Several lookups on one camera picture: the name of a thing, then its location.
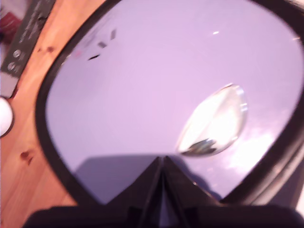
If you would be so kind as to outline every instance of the wood knot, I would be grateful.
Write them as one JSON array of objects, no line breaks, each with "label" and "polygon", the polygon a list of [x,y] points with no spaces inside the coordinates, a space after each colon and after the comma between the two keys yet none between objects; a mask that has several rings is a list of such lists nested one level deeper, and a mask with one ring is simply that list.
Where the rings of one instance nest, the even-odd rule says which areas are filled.
[{"label": "wood knot", "polygon": [[22,152],[22,153],[20,154],[20,158],[21,158],[22,160],[25,160],[25,159],[28,157],[28,155],[29,155],[29,152],[28,152],[28,151]]},{"label": "wood knot", "polygon": [[55,50],[55,49],[54,49],[54,47],[52,47],[52,46],[47,47],[47,51],[48,51],[49,53],[52,53],[54,50]]},{"label": "wood knot", "polygon": [[32,162],[34,156],[31,155],[30,151],[25,151],[25,152],[22,152],[20,154],[20,158],[24,161],[26,161],[28,163],[28,165],[30,165],[30,163]]}]

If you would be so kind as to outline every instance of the white round object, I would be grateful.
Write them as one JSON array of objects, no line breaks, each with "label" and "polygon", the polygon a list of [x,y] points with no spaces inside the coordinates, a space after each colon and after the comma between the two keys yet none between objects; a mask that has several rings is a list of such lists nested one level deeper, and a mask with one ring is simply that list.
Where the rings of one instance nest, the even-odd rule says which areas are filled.
[{"label": "white round object", "polygon": [[0,97],[0,133],[4,135],[13,122],[13,111],[3,97]]}]

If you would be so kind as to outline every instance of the wooden table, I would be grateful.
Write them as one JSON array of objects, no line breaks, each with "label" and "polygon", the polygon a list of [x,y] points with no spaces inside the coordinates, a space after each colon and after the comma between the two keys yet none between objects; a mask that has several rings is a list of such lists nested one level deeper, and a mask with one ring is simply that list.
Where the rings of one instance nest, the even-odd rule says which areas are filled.
[{"label": "wooden table", "polygon": [[31,213],[56,205],[75,205],[40,147],[35,102],[46,72],[61,49],[104,0],[57,0],[30,60],[9,99],[12,130],[1,139],[1,228],[21,227]]}]

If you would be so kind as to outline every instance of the wood grain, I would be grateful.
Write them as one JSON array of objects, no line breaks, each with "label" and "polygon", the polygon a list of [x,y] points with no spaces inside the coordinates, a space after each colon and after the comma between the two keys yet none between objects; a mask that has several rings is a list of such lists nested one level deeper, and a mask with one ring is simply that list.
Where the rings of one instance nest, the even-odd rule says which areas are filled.
[{"label": "wood grain", "polygon": [[35,102],[44,76],[72,35],[104,0],[57,0],[9,99],[12,130],[1,139],[1,227],[19,228],[39,209],[75,205],[52,172],[35,127]]}]

